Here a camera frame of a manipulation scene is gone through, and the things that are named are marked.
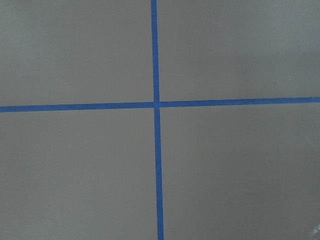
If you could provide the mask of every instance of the gray surface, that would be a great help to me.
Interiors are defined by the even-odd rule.
[[[320,92],[319,0],[158,1],[161,100]]]
[[[0,239],[157,238],[151,109],[0,114]]]
[[[153,99],[149,0],[2,0],[0,105]]]
[[[320,223],[319,109],[162,109],[165,239],[313,240]]]

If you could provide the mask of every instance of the vertical blue line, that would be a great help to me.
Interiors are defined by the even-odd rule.
[[[158,236],[158,240],[164,240],[157,0],[151,0],[151,30],[152,30],[152,62],[153,62],[153,102],[154,102],[153,111],[154,111],[157,236]]]

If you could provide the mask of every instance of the gray floor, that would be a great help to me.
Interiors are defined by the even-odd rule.
[[[0,106],[152,102],[150,7],[2,0]],[[319,12],[159,0],[160,99],[320,97]],[[320,239],[319,110],[162,108],[164,239]],[[0,136],[1,240],[157,239],[152,108],[3,112]]]

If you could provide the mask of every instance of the blue line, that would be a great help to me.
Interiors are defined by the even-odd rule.
[[[157,0],[151,0],[151,31],[152,31],[152,63],[153,63],[153,102],[154,102],[153,110],[154,110],[157,236],[158,236],[158,240],[164,240]]]
[[[153,102],[117,102],[117,103],[60,104],[60,105],[0,106],[0,113],[99,110],[99,109],[145,109],[145,108],[153,108],[153,107],[154,107]]]
[[[320,97],[288,97],[288,98],[256,98],[256,99],[225,99],[225,100],[194,100],[194,101],[162,101],[161,108],[232,106],[261,104],[306,104],[320,103]]]

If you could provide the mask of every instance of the horizontal blue line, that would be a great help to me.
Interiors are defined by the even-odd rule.
[[[101,110],[101,109],[145,109],[145,108],[153,108],[153,107],[154,107],[153,102],[25,105],[25,106],[0,106],[0,113],[72,111],[72,110]]]
[[[260,105],[260,104],[306,104],[306,103],[320,103],[320,97],[161,101],[160,108]]]
[[[161,101],[160,108],[232,106],[232,105],[261,105],[261,104],[307,104],[307,103],[320,103],[320,97],[317,96],[317,97],[291,97],[291,98]],[[153,108],[153,107],[154,107],[154,102],[151,102],[151,101],[88,103],[88,104],[60,104],[60,105],[25,105],[25,106],[0,106],[0,113],[72,111],[72,110],[102,110],[102,109],[148,109],[148,108]]]

